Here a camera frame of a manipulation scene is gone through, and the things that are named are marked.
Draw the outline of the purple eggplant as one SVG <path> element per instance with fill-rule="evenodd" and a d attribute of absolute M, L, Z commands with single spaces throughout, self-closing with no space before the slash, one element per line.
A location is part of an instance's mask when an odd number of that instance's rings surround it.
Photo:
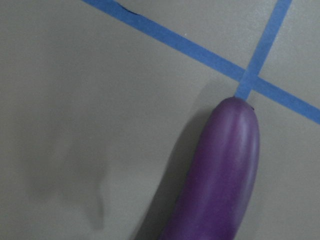
<path fill-rule="evenodd" d="M 260 132 L 243 99 L 223 100 L 197 144 L 162 240 L 232 240 L 245 215 L 257 174 Z"/>

